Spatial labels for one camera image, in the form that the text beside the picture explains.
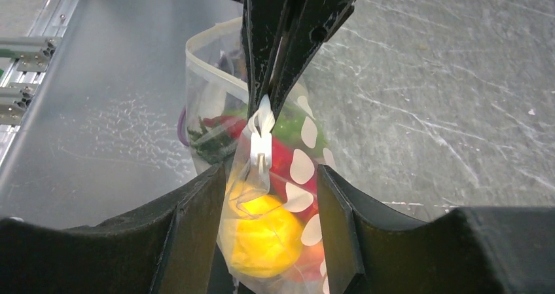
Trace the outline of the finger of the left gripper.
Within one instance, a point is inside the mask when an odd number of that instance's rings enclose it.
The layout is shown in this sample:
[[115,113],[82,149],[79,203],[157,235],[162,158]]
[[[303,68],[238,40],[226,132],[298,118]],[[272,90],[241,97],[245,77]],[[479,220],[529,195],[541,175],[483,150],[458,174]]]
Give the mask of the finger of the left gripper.
[[279,117],[285,100],[323,43],[351,16],[356,0],[293,0],[270,80],[270,105]]
[[242,46],[247,68],[247,115],[263,97],[278,118],[298,78],[313,60],[310,47],[293,44],[306,0],[243,0]]

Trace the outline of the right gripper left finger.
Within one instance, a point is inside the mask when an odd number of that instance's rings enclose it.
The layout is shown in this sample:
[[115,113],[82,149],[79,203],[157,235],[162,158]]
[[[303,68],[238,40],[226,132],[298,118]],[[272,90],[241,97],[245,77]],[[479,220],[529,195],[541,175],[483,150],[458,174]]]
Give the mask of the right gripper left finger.
[[95,227],[1,220],[2,293],[207,293],[224,167]]

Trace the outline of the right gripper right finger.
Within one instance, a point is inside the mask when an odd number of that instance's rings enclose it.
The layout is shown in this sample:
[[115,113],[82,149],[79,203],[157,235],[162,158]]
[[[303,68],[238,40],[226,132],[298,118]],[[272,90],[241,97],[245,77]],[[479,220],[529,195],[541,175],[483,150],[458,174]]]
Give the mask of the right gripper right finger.
[[331,293],[553,293],[554,209],[460,207],[431,222],[317,169]]

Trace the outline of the yellow toy pear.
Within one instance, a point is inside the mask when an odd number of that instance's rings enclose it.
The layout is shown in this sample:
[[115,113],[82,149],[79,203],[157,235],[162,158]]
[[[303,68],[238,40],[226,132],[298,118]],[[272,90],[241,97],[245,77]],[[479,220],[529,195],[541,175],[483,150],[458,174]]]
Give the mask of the yellow toy pear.
[[219,245],[236,274],[275,277],[291,268],[302,252],[301,222],[281,198],[229,177],[219,225]]

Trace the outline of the clear dotted zip top bag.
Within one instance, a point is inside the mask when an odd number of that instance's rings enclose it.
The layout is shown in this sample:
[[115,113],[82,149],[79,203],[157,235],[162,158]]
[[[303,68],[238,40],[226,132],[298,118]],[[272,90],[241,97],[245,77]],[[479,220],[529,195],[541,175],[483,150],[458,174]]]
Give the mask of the clear dotted zip top bag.
[[[186,93],[187,98],[178,125],[179,137],[188,145],[197,172],[202,172],[215,164],[208,164],[200,159],[189,145],[188,127],[197,127],[201,118],[213,118],[226,111],[240,110],[247,119],[241,134],[237,137],[234,154],[219,162],[226,166],[226,183],[231,176],[242,178],[265,192],[270,192],[270,168],[272,167],[272,136],[278,118],[275,118],[267,102],[256,111],[253,118],[247,115],[247,68],[240,41],[242,20],[235,18],[215,24],[191,37],[185,46],[186,54]],[[295,105],[307,112],[301,136],[303,142],[314,148],[317,138],[316,118],[308,101],[308,93],[297,82],[285,105]],[[321,156],[310,156],[315,160],[316,169],[320,164],[334,164],[332,151],[325,147]],[[303,246],[312,246],[323,242],[319,206],[318,213],[307,223],[302,223],[300,241]],[[219,245],[224,263],[232,279],[238,284],[242,293],[328,293],[329,283],[326,261],[321,265],[322,277],[315,281],[296,283],[283,277],[283,273],[271,278],[254,278],[236,274],[227,265]]]

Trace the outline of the toy peach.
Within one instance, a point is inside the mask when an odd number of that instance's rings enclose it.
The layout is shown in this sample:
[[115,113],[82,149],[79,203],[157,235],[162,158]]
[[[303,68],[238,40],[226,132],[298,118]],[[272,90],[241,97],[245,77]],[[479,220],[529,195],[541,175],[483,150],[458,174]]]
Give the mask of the toy peach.
[[321,265],[325,260],[323,242],[303,246],[300,257],[283,273],[283,277],[296,283],[315,281],[322,277]]

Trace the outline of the aluminium frame rail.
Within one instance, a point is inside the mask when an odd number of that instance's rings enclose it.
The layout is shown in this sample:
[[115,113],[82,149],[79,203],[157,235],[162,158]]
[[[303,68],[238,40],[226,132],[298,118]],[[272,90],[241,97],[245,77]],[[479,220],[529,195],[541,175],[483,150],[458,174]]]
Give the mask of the aluminium frame rail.
[[46,0],[27,36],[1,38],[1,57],[10,59],[1,77],[1,161],[38,100],[38,88],[52,69],[78,2]]

